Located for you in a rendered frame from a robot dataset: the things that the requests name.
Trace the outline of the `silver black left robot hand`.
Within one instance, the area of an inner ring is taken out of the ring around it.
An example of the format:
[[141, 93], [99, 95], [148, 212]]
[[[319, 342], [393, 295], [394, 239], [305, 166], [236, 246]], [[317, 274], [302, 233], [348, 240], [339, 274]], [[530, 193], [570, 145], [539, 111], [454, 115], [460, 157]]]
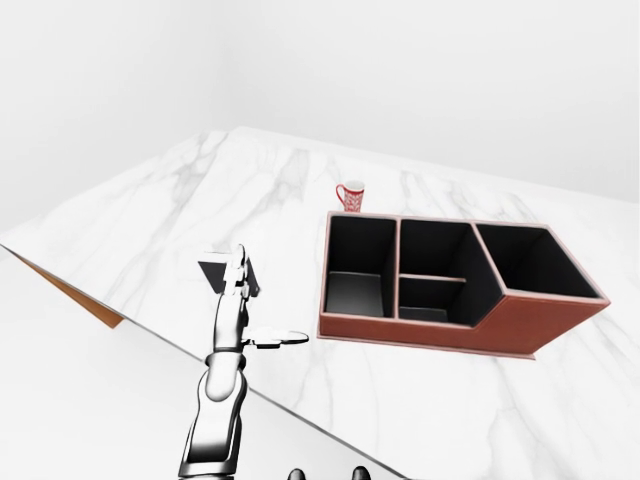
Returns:
[[239, 244], [227, 257], [223, 274], [213, 332], [212, 351], [241, 352], [247, 345], [257, 349], [278, 349], [284, 345], [299, 345], [309, 341], [303, 332], [274, 327], [259, 327], [244, 332], [249, 323], [248, 303], [259, 293], [259, 286], [250, 266], [250, 258]]

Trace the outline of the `red-brown desk caddy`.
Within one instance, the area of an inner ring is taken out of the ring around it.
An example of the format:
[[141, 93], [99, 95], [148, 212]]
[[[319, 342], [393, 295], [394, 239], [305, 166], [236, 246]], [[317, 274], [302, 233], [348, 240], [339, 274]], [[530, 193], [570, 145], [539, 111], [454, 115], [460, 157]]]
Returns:
[[322, 338], [531, 358], [608, 305], [544, 225], [327, 217]]

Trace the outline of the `brown table underside panel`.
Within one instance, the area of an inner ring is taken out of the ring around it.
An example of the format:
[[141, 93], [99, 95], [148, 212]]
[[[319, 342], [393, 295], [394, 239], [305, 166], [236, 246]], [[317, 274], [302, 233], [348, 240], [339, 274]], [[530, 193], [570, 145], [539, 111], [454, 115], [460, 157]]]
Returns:
[[22, 256], [18, 255], [17, 253], [12, 252], [12, 255], [14, 257], [16, 257], [18, 260], [20, 260], [22, 263], [27, 265], [29, 268], [34, 270], [36, 273], [38, 273], [46, 281], [51, 283], [58, 290], [63, 292], [70, 299], [72, 299], [74, 302], [76, 302], [82, 308], [87, 310], [89, 313], [91, 313], [94, 317], [99, 319], [101, 322], [103, 322], [109, 328], [111, 328], [111, 329], [116, 328], [124, 320], [124, 316], [122, 314], [120, 314], [119, 312], [116, 312], [115, 310], [109, 308], [108, 306], [106, 306], [106, 305], [100, 303], [99, 301], [93, 299], [92, 297], [86, 295], [82, 291], [80, 291], [80, 290], [76, 289], [75, 287], [69, 285], [68, 283], [64, 282], [63, 280], [61, 280], [60, 278], [56, 277], [55, 275], [52, 275], [51, 273], [47, 272], [46, 270], [38, 267], [34, 263], [32, 263], [32, 262], [28, 261], [27, 259], [23, 258]]

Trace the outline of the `red white patterned mug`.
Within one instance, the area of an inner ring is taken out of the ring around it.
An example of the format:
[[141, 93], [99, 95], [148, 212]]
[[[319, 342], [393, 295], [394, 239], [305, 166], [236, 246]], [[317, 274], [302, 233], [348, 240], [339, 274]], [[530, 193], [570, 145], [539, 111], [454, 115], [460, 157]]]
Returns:
[[360, 212], [364, 197], [365, 184], [362, 181], [351, 180], [338, 184], [335, 193], [346, 212]]

